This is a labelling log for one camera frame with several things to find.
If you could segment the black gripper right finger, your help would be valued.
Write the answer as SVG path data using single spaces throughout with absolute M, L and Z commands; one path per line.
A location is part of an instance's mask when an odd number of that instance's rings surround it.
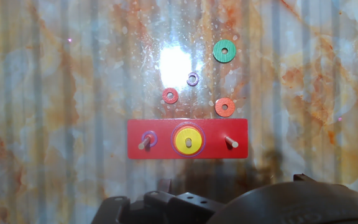
M 151 191 L 144 195 L 144 203 L 162 215 L 162 223 L 205 224 L 223 207 L 223 203 L 189 192 L 172 195 L 162 191 Z

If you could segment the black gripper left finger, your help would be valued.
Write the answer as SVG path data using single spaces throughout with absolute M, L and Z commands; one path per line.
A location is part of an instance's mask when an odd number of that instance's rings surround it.
M 122 217 L 129 212 L 130 202 L 125 196 L 103 200 L 91 224 L 120 224 Z

